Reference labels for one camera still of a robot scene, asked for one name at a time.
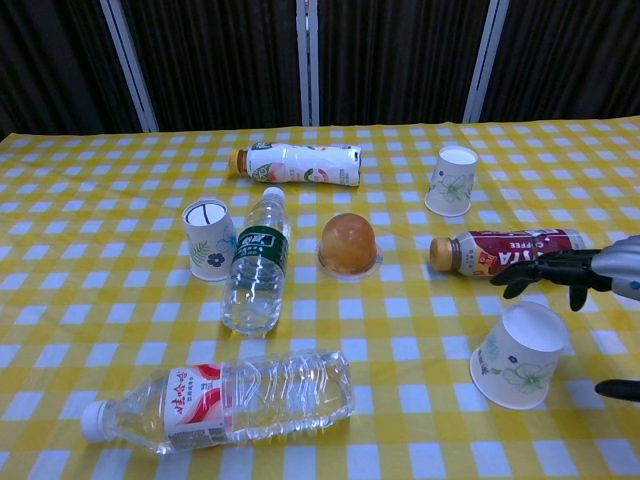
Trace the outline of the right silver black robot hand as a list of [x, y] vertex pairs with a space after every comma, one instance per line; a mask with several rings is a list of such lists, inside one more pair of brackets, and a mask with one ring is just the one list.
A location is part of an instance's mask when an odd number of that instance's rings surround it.
[[582, 309], [591, 289], [611, 291], [640, 302], [640, 235], [603, 249], [562, 250], [520, 261], [494, 276], [490, 283], [503, 286], [503, 297], [511, 299], [540, 280], [567, 286], [574, 312]]

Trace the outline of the short wide floral paper cup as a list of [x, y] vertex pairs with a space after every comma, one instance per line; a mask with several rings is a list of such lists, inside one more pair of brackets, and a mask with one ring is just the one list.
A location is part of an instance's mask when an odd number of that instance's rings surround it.
[[563, 320], [544, 305], [521, 301], [504, 309], [469, 370], [478, 390], [509, 409], [541, 404], [568, 340]]

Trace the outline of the tall floral paper cup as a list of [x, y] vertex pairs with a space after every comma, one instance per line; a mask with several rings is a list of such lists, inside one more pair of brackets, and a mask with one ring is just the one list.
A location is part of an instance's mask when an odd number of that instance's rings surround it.
[[471, 207], [478, 160], [478, 155], [467, 147], [442, 147], [425, 195], [426, 207], [444, 217], [464, 215]]

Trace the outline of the paper cup with black circle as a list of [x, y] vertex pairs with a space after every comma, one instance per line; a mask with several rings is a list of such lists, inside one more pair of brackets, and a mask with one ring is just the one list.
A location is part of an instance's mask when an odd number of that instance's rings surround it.
[[182, 213], [191, 273], [204, 281], [225, 280], [236, 250], [236, 229], [228, 208], [216, 198], [203, 198]]

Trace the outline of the orange jelly cup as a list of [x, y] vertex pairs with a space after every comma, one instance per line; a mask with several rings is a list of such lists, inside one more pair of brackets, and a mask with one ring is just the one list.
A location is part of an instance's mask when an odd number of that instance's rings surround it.
[[357, 279], [382, 264], [383, 252], [368, 220], [355, 213], [341, 213], [325, 224], [316, 258], [326, 272]]

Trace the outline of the red Costa coffee bottle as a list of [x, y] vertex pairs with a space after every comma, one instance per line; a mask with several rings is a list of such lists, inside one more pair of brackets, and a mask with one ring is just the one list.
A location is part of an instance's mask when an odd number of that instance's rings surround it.
[[570, 229], [464, 231], [453, 238], [434, 238], [428, 263], [439, 272], [492, 277], [513, 264], [546, 253], [584, 248], [583, 236]]

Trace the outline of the yellow white checkered tablecloth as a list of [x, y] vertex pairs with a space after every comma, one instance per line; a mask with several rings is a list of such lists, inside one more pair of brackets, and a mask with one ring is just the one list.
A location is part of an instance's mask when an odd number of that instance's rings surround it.
[[[241, 225], [263, 186], [227, 156], [255, 142], [362, 148], [357, 188], [289, 184], [283, 312], [251, 339], [220, 322], [223, 287], [190, 274], [183, 209], [214, 197]], [[425, 203], [439, 150], [478, 155], [471, 207]], [[383, 262], [357, 279], [316, 258], [325, 224], [355, 213]], [[441, 275], [430, 241], [465, 230], [579, 231], [590, 247], [640, 234], [640, 116], [611, 120], [289, 127], [0, 140], [0, 479], [640, 479], [640, 404], [603, 398], [640, 376], [640, 302], [565, 288], [528, 301], [570, 341], [544, 404], [501, 408], [473, 385], [471, 352], [502, 292]], [[316, 435], [158, 458], [90, 445], [82, 410], [182, 364], [302, 349], [342, 350], [352, 418]]]

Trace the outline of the white peach drink bottle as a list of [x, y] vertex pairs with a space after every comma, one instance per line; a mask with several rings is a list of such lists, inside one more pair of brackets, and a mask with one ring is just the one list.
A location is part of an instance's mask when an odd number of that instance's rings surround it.
[[360, 184], [359, 146], [291, 145], [257, 142], [229, 153], [232, 174], [270, 184], [323, 183], [355, 187]]

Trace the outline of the green label water bottle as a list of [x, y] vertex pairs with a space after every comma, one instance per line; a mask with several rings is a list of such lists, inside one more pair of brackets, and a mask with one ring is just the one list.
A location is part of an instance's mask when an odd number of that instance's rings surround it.
[[232, 331], [262, 336], [277, 324], [284, 296], [290, 222], [282, 189], [269, 187], [245, 219], [231, 263], [222, 323]]

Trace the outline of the red label water bottle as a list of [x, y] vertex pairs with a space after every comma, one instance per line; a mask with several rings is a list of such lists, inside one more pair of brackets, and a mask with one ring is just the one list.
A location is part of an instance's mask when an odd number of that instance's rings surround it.
[[168, 455], [320, 431], [353, 411], [344, 353], [307, 350], [171, 368], [91, 403], [80, 427], [89, 443], [123, 439]]

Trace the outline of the white partition post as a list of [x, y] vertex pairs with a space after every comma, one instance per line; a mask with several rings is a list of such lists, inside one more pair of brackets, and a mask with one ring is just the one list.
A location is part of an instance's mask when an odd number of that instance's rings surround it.
[[120, 0], [100, 0], [119, 64], [143, 132], [158, 132], [155, 111]]
[[465, 104], [463, 122], [477, 123], [486, 98], [510, 0], [490, 0]]
[[320, 125], [318, 0], [295, 0], [301, 121]]

